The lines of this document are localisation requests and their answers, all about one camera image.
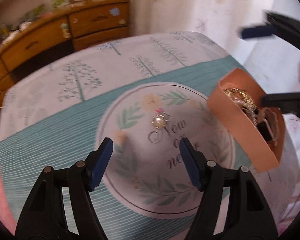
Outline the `white floral curtain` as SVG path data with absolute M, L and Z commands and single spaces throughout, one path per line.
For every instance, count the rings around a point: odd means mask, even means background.
M 298 0 L 130 0 L 133 35 L 204 34 L 233 56 L 267 93 L 300 91 L 300 51 L 278 37 L 243 41 L 241 27 L 273 11 L 300 20 Z

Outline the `pink strap smart watch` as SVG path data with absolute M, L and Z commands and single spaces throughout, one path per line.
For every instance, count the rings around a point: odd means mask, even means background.
M 267 143 L 277 144 L 280 129 L 277 114 L 273 110 L 264 107 L 259 111 L 257 129 Z

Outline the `wooden dresser with drawers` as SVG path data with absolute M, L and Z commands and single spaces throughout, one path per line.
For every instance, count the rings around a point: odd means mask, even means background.
M 12 72 L 35 56 L 69 43 L 80 51 L 129 35 L 130 0 L 88 0 L 67 5 L 16 33 L 0 48 L 0 107 L 16 83 Z

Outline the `gold sparkly brooch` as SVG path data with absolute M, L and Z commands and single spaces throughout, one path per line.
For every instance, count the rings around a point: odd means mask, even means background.
M 236 87 L 225 88 L 223 92 L 232 99 L 237 99 L 245 102 L 249 107 L 255 109 L 256 105 L 253 98 L 245 91 Z

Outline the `pink plastic tray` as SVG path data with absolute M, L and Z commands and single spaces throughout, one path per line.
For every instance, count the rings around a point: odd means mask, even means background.
M 257 108 L 262 109 L 260 100 L 266 93 L 240 68 L 235 68 L 218 81 L 208 99 L 208 108 L 243 148 L 258 172 L 279 167 L 286 135 L 285 121 L 280 110 L 270 107 L 276 114 L 279 138 L 275 142 L 266 142 L 249 117 L 226 95 L 224 90 L 232 87 L 245 90 Z

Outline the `pearl rhinestone brooch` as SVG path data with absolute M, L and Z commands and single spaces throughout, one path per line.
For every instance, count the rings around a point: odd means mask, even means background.
M 152 117 L 151 124 L 155 129 L 164 129 L 168 124 L 168 116 L 164 113 L 157 113 Z

